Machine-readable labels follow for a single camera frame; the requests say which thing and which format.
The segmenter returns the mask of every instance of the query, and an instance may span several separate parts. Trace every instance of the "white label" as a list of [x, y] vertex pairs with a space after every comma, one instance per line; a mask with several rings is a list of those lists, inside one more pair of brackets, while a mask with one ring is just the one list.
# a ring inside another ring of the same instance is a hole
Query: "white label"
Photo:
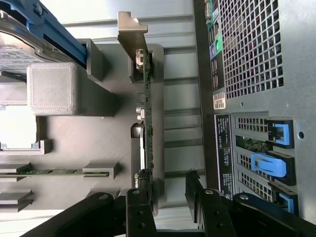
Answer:
[[0, 50], [0, 71], [12, 74], [26, 74], [31, 63], [40, 63], [42, 60], [17, 49]]
[[223, 110], [226, 108], [225, 92], [220, 92], [213, 95], [214, 109]]

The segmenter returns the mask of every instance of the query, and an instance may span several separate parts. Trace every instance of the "metal pci bracket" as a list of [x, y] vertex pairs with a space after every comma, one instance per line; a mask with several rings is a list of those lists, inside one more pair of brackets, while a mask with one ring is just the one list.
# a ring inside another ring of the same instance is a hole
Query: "metal pci bracket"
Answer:
[[148, 52], [144, 36], [147, 32], [148, 26], [139, 24], [137, 18], [131, 18], [129, 11], [118, 12], [118, 41], [134, 63], [137, 50]]

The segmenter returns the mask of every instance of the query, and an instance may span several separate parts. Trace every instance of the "barcode label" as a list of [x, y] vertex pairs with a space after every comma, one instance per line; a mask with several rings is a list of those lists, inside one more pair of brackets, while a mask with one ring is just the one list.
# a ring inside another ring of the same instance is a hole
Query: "barcode label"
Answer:
[[213, 95], [214, 109], [223, 110], [226, 108], [225, 92], [220, 92]]

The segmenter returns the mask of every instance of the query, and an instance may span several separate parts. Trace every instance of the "blue tab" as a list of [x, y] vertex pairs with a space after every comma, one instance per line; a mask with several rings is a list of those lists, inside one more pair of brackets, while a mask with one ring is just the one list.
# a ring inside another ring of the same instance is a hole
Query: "blue tab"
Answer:
[[290, 130], [288, 127], [288, 124], [275, 124], [275, 127], [277, 129], [282, 128], [283, 129], [283, 138], [276, 140], [276, 143], [282, 144], [282, 145], [290, 145]]
[[81, 65], [86, 66], [86, 49], [39, 0], [0, 0], [8, 3], [27, 20], [27, 29], [40, 39], [44, 35], [59, 44]]
[[280, 198], [284, 199], [287, 202], [287, 211], [294, 214], [294, 201], [286, 195], [279, 193]]
[[264, 153], [254, 153], [251, 155], [251, 170], [282, 178], [286, 175], [286, 163]]

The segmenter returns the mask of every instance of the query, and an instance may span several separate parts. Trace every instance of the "label sticker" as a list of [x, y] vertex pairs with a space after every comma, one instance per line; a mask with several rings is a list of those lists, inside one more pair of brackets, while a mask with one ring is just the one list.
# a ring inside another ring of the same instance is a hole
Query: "label sticker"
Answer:
[[229, 115], [215, 115], [217, 167], [220, 191], [227, 199], [234, 196], [234, 171]]
[[213, 103], [215, 110], [223, 110], [226, 108], [226, 96], [225, 92], [220, 92], [213, 95]]
[[0, 50], [0, 71], [12, 74], [26, 74], [31, 63], [44, 62], [22, 50]]

